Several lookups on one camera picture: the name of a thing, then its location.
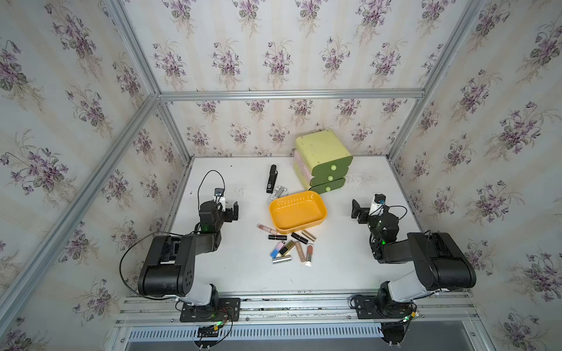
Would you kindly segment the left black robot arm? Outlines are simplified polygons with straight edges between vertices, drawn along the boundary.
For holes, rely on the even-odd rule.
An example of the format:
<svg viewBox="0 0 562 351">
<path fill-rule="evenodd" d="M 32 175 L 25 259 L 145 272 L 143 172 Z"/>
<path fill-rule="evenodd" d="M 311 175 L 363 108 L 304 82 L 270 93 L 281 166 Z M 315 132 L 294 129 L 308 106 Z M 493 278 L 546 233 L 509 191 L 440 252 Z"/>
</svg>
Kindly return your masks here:
<svg viewBox="0 0 562 351">
<path fill-rule="evenodd" d="M 144 298 L 175 298 L 191 307 L 215 310 L 219 298 L 212 284 L 196 280 L 196 257 L 215 252 L 222 241 L 222 227 L 239 218 L 239 204 L 226 208 L 216 200 L 199 207 L 199 223 L 184 235 L 158 235 L 152 241 L 137 291 Z"/>
</svg>

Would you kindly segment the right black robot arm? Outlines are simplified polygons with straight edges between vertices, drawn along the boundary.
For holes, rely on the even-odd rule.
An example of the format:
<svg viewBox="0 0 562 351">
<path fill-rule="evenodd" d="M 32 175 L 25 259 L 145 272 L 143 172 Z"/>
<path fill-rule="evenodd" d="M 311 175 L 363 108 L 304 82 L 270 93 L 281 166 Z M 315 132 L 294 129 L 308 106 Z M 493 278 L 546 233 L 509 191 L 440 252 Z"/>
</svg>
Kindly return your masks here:
<svg viewBox="0 0 562 351">
<path fill-rule="evenodd" d="M 412 262 L 414 270 L 401 278 L 383 282 L 376 295 L 355 295 L 351 306 L 360 319 L 411 319 L 414 301 L 441 290 L 473 288 L 477 275 L 468 258 L 447 233 L 408 233 L 399 241 L 401 218 L 390 212 L 386 197 L 376 194 L 369 208 L 351 202 L 351 218 L 366 224 L 370 248 L 380 264 Z"/>
</svg>

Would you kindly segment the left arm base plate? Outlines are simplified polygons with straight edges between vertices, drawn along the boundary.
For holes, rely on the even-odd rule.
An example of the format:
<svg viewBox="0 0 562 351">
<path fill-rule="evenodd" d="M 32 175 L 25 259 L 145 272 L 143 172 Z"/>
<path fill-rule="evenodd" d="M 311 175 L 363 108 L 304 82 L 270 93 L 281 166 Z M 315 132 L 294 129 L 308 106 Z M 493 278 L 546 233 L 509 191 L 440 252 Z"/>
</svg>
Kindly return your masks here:
<svg viewBox="0 0 562 351">
<path fill-rule="evenodd" d="M 240 305 L 240 298 L 219 298 L 204 307 L 183 304 L 179 320 L 181 323 L 237 322 L 241 310 Z"/>
</svg>

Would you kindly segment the silver cylinder lipstick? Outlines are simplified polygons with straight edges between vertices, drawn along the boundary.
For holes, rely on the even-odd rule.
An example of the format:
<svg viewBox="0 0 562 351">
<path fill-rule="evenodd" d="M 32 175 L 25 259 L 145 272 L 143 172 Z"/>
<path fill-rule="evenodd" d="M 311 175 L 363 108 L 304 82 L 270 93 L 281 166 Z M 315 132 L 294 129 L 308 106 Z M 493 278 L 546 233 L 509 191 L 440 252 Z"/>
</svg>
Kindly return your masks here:
<svg viewBox="0 0 562 351">
<path fill-rule="evenodd" d="M 292 257 L 290 255 L 283 256 L 283 257 L 275 257 L 272 259 L 272 263 L 273 264 L 286 263 L 286 262 L 290 262 L 291 260 Z"/>
</svg>

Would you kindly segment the champagne gold lipstick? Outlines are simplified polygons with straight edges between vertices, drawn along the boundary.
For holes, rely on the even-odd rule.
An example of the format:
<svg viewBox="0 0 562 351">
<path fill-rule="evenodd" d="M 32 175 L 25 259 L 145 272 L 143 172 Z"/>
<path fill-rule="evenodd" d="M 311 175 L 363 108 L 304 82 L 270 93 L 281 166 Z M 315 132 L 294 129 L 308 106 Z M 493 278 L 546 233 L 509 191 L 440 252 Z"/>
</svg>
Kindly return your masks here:
<svg viewBox="0 0 562 351">
<path fill-rule="evenodd" d="M 312 241 L 312 242 L 315 242 L 315 241 L 316 241 L 316 237 L 314 237 L 314 235 L 312 235 L 311 233 L 309 233 L 309 232 L 306 231 L 306 230 L 303 230 L 303 231 L 301 232 L 301 234 L 302 234 L 304 237 L 306 237 L 308 240 Z"/>
</svg>

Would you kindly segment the beige matte lipstick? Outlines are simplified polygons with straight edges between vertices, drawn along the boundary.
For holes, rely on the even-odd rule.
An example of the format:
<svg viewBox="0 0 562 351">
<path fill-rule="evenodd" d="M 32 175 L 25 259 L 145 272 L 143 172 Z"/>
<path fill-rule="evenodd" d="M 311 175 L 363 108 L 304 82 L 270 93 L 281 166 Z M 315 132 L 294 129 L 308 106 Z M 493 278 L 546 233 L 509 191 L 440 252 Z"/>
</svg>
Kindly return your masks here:
<svg viewBox="0 0 562 351">
<path fill-rule="evenodd" d="M 297 242 L 295 243 L 295 247 L 296 247 L 296 249 L 297 249 L 297 253 L 298 253 L 300 262 L 301 262 L 301 263 L 305 263 L 305 262 L 306 262 L 306 257 L 305 257 L 305 255 L 304 255 L 304 251 L 303 251 L 303 249 L 302 249 L 301 243 L 300 243 L 299 241 L 297 241 Z"/>
</svg>

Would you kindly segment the red silver lipstick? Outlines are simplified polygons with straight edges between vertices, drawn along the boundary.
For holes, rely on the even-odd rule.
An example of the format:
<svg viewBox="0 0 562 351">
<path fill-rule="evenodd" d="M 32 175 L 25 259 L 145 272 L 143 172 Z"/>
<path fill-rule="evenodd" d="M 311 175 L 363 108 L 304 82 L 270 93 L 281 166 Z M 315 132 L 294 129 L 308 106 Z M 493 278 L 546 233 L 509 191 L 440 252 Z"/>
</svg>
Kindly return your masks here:
<svg viewBox="0 0 562 351">
<path fill-rule="evenodd" d="M 305 263 L 304 263 L 306 266 L 311 266 L 311 265 L 312 265 L 313 250 L 314 250 L 314 246 L 313 246 L 313 245 L 308 245 L 308 246 L 307 246 L 306 257 L 305 257 Z"/>
</svg>

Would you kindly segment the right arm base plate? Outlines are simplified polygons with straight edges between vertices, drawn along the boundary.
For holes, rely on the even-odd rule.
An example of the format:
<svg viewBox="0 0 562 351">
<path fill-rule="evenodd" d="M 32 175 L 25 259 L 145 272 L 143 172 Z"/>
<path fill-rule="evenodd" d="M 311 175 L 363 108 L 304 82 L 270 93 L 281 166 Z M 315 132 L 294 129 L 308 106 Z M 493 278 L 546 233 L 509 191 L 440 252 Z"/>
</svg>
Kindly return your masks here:
<svg viewBox="0 0 562 351">
<path fill-rule="evenodd" d="M 405 320 L 416 313 L 413 303 L 397 303 L 377 295 L 353 295 L 349 305 L 360 320 Z"/>
</svg>

